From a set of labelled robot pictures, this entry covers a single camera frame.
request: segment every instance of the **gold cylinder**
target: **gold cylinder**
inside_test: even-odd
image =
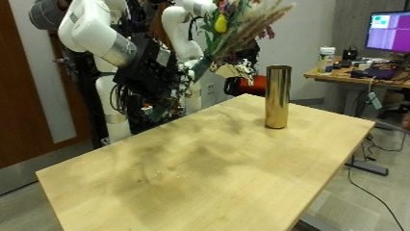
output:
[[[264,125],[284,128],[287,125],[290,103],[290,74],[287,65],[266,67]]]

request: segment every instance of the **bottle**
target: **bottle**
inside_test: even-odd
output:
[[[320,47],[320,54],[318,60],[318,73],[322,75],[331,74],[332,71],[332,58],[334,58],[334,47]]]

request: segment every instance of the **white wall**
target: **white wall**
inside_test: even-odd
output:
[[[258,69],[266,74],[271,64],[291,66],[290,99],[323,98],[326,84],[302,74],[316,66],[320,46],[330,46],[335,0],[284,0],[283,4],[292,2],[295,7],[271,25],[275,38],[258,41]]]
[[[57,66],[51,62],[53,53],[47,32],[37,30],[27,19],[33,2],[34,0],[9,0],[51,140],[59,142],[75,137],[77,134]]]

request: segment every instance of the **gray wall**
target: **gray wall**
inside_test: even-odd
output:
[[[404,0],[336,0],[331,46],[335,55],[341,55],[343,49],[355,44],[363,57],[388,57],[388,52],[363,49],[365,30],[372,12],[401,11]]]
[[[290,99],[323,98],[326,83],[303,78],[303,73],[318,65],[320,46],[330,46],[335,0],[283,0],[283,6],[290,3],[294,9],[271,25],[275,38],[256,41],[259,74],[272,64],[288,65]]]

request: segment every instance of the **computer monitor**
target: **computer monitor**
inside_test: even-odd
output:
[[[369,15],[364,47],[391,52],[410,52],[410,12]]]

